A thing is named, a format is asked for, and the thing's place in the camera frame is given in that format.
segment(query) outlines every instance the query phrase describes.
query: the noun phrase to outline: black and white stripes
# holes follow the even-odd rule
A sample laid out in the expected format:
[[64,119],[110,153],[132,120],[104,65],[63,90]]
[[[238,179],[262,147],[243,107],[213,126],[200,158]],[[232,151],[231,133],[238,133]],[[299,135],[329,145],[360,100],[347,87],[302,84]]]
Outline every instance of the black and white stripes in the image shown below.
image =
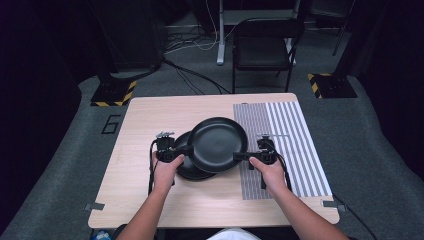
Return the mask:
[[[235,121],[246,131],[248,151],[258,150],[258,134],[271,134],[284,157],[293,193],[299,197],[332,195],[298,102],[235,104]],[[260,174],[240,164],[243,199],[271,198],[260,188]]]

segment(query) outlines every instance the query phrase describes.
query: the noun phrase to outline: black frying pan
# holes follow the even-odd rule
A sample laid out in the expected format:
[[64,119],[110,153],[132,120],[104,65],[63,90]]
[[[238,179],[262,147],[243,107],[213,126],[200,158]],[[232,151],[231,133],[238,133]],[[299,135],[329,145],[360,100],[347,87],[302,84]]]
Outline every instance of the black frying pan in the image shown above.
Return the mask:
[[[190,132],[186,132],[183,135],[179,136],[174,143],[174,147],[182,147],[187,145],[188,136],[190,135]],[[183,178],[189,179],[189,180],[203,180],[206,178],[210,178],[215,176],[215,173],[208,173],[205,171],[200,170],[190,160],[189,156],[186,156],[184,158],[184,164],[179,166],[177,168],[177,174],[180,175]]]
[[194,147],[190,160],[196,167],[205,172],[219,173],[238,164],[233,160],[233,152],[246,151],[247,135],[231,119],[209,118],[193,128],[187,145]]

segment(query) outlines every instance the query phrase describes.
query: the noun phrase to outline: hazard stripe tape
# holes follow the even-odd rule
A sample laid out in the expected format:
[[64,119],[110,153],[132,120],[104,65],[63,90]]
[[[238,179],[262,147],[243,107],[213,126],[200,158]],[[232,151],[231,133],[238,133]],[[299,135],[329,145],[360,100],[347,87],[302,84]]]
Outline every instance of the hazard stripe tape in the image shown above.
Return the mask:
[[127,94],[125,95],[122,102],[91,102],[91,106],[97,106],[97,107],[113,107],[113,106],[125,106],[128,104],[128,102],[131,99],[132,93],[134,92],[136,81],[133,81],[127,91]]
[[317,83],[316,83],[316,81],[314,79],[314,77],[316,75],[319,75],[319,76],[331,76],[331,74],[329,74],[329,73],[308,74],[308,79],[309,79],[309,82],[311,83],[312,91],[314,92],[315,97],[316,98],[322,98],[321,92],[319,91],[318,85],[317,85]]

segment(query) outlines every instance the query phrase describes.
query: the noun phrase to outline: white shirt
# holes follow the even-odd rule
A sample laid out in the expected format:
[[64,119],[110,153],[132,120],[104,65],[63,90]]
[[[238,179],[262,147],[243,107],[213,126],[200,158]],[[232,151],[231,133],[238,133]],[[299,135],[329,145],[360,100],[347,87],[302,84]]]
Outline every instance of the white shirt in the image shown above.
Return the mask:
[[261,240],[255,235],[241,228],[226,228],[207,240]]

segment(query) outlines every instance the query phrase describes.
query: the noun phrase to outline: gray carpet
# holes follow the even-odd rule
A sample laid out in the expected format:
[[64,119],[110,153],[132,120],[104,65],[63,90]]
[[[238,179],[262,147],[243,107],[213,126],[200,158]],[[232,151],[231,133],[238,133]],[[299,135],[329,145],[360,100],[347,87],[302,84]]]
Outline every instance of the gray carpet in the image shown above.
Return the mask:
[[[376,234],[378,239],[424,239],[424,183],[410,171],[380,131],[377,116],[361,84],[349,78],[358,94],[354,99],[316,99],[308,73],[332,72],[338,56],[331,53],[336,36],[307,31],[301,40],[290,92],[297,95],[327,174],[330,187]],[[231,39],[226,63],[216,65],[217,45],[209,51],[197,47],[166,54],[175,64],[199,72],[226,89],[231,86]],[[120,74],[132,75],[134,72]],[[205,94],[218,94],[210,83],[187,75]],[[261,87],[237,89],[238,93],[282,92],[274,73],[239,75],[240,84],[261,79]],[[80,84],[83,98],[77,115],[50,165],[1,236],[8,239],[88,239],[89,212],[107,167],[117,134],[101,134],[110,115],[119,126],[127,107],[90,107],[97,78]],[[137,82],[133,97],[195,95],[175,69],[160,70]],[[358,239],[371,235],[351,212],[341,212],[337,226]]]

